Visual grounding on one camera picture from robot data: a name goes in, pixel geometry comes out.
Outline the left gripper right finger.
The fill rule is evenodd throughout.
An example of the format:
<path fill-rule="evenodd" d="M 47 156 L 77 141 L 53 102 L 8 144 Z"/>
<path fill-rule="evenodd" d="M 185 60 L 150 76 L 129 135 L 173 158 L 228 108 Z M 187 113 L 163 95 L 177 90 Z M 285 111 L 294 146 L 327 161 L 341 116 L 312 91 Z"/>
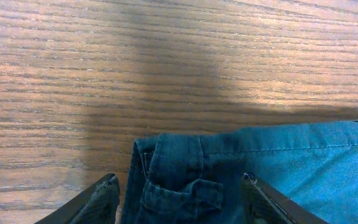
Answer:
<path fill-rule="evenodd" d="M 241 178 L 240 196 L 246 223 L 327 224 L 251 172 Z"/>

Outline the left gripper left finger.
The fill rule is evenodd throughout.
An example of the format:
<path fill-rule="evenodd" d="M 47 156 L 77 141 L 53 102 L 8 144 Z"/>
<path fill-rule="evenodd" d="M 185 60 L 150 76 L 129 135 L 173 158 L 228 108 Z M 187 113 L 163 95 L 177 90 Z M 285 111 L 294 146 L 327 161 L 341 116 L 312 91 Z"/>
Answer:
<path fill-rule="evenodd" d="M 108 173 L 36 224 L 115 224 L 119 194 L 117 176 Z"/>

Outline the blue denim shorts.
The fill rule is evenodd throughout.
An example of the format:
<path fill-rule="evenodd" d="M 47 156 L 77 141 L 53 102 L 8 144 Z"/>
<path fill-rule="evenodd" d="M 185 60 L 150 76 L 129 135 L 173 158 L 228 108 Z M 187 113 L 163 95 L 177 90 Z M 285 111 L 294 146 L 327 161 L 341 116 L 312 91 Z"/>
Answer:
<path fill-rule="evenodd" d="M 329 223 L 358 223 L 358 121 L 138 139 L 121 222 L 244 223 L 246 172 Z"/>

